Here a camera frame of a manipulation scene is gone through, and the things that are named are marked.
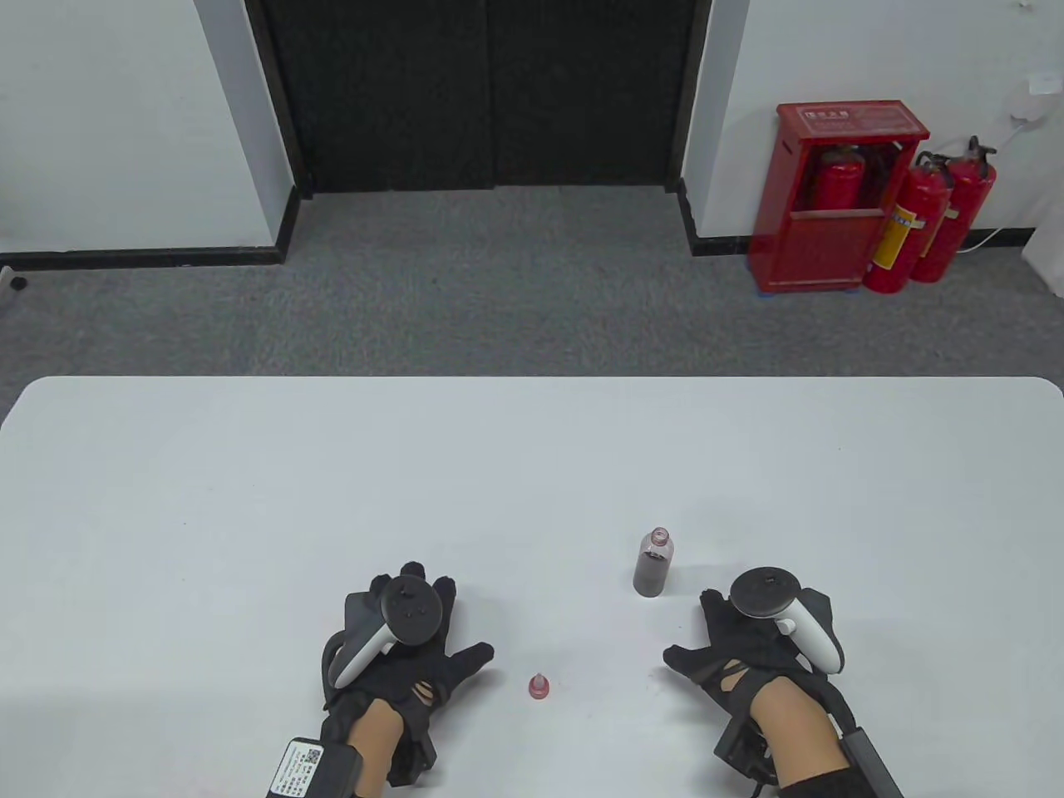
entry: dark liquid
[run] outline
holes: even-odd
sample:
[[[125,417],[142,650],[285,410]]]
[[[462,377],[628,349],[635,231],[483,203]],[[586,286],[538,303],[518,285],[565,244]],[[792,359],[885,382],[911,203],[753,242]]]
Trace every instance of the dark liquid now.
[[[653,551],[644,551],[635,564],[635,577],[632,586],[641,596],[653,598],[665,589],[665,578],[668,576],[669,562]]]

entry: gray carpet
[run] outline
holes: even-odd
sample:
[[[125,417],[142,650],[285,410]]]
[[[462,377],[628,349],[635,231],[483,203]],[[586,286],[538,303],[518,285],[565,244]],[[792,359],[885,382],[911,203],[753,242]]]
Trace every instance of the gray carpet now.
[[[56,271],[0,300],[0,417],[46,375],[1035,375],[1018,250],[897,297],[760,298],[655,188],[322,196],[283,267]]]

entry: door frame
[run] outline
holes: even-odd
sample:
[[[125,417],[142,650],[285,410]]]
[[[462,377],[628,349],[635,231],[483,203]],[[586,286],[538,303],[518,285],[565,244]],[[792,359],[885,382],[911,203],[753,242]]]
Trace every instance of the door frame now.
[[[683,159],[687,154],[691,115],[695,110],[698,73],[702,69],[705,36],[710,31],[710,9],[712,5],[713,0],[695,0],[695,15],[691,21],[691,40],[687,43],[683,82],[680,85],[680,105],[676,112],[676,130],[672,131],[672,151],[669,154],[668,169],[665,172],[665,190],[669,194],[676,194],[680,187]]]
[[[266,9],[263,6],[262,0],[244,0],[244,7],[248,13],[251,33],[259,50],[259,60],[262,62],[263,73],[266,76],[266,88],[269,90],[270,100],[273,103],[273,113],[277,115],[277,123],[281,130],[284,151],[288,155],[288,165],[292,167],[292,179],[296,184],[296,190],[299,192],[302,199],[314,199],[314,178],[306,166],[306,159],[303,157],[303,150],[299,144],[299,135],[296,133],[296,119],[292,114],[288,93],[284,88],[284,77],[281,74],[281,63],[277,59],[277,47],[270,33]]]

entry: black sleeve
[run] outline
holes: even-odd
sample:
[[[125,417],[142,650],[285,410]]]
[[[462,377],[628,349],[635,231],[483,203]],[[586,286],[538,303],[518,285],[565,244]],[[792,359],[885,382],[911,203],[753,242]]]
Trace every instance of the black sleeve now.
[[[780,791],[781,798],[875,798],[871,787],[854,767],[799,781]]]

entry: battery pack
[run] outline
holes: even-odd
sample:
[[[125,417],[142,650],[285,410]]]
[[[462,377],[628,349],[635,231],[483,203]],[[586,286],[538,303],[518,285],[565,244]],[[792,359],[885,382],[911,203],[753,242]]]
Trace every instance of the battery pack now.
[[[362,757],[339,743],[296,737],[284,751],[266,798],[351,798]]]

